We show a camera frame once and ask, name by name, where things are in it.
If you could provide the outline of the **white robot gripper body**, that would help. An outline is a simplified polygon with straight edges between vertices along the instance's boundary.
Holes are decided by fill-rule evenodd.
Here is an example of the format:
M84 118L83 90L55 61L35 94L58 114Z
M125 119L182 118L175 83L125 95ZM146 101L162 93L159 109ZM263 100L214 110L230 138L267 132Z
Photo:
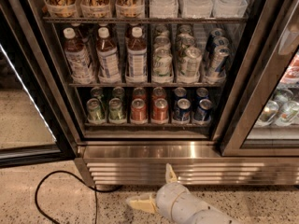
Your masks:
M162 186L156 195L158 212L176 224L213 224L209 204L179 183Z

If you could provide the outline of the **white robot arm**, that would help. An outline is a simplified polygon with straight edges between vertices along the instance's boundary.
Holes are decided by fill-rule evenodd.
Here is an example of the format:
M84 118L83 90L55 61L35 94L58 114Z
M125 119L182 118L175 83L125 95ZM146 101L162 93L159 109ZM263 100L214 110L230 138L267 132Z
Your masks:
M165 166L165 184L156 193L134 196L126 203L135 210L159 213L176 224L242 224L191 194L178 182L169 163Z

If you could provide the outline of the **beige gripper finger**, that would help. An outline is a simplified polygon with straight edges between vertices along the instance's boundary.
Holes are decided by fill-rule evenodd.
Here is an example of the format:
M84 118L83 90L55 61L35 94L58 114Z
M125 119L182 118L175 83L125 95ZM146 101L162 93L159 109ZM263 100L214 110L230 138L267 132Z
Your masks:
M177 182L178 178L172 168L172 165L170 163L168 163L165 166L166 170L165 170L165 181L167 184L169 183L173 183L173 182Z
M151 193L146 193L126 199L126 203L135 210L155 214L157 212L155 199Z

